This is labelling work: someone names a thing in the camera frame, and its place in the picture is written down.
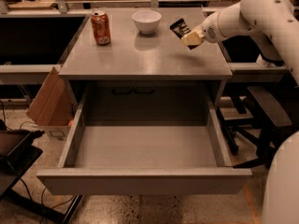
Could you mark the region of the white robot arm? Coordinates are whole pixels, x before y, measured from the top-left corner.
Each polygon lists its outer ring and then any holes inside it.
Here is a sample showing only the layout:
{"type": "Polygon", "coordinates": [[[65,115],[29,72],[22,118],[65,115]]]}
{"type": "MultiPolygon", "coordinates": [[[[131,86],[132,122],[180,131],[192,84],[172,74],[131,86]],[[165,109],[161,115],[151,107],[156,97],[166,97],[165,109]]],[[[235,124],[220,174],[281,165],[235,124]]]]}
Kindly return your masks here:
{"type": "MultiPolygon", "coordinates": [[[[197,46],[236,35],[262,33],[299,82],[299,21],[289,0],[240,0],[206,18],[182,41],[197,46]]],[[[299,132],[289,136],[272,161],[263,197],[262,224],[299,224],[299,132]]]]}

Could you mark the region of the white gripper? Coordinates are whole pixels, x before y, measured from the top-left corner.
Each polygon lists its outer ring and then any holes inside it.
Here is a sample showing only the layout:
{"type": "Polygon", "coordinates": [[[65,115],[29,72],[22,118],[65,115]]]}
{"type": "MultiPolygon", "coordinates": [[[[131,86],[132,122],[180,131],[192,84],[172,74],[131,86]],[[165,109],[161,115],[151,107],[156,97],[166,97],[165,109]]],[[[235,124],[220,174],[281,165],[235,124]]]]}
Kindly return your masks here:
{"type": "Polygon", "coordinates": [[[186,46],[199,46],[205,39],[210,43],[226,40],[232,36],[228,18],[229,16],[224,11],[216,11],[202,22],[202,30],[191,30],[181,40],[186,46]]]}

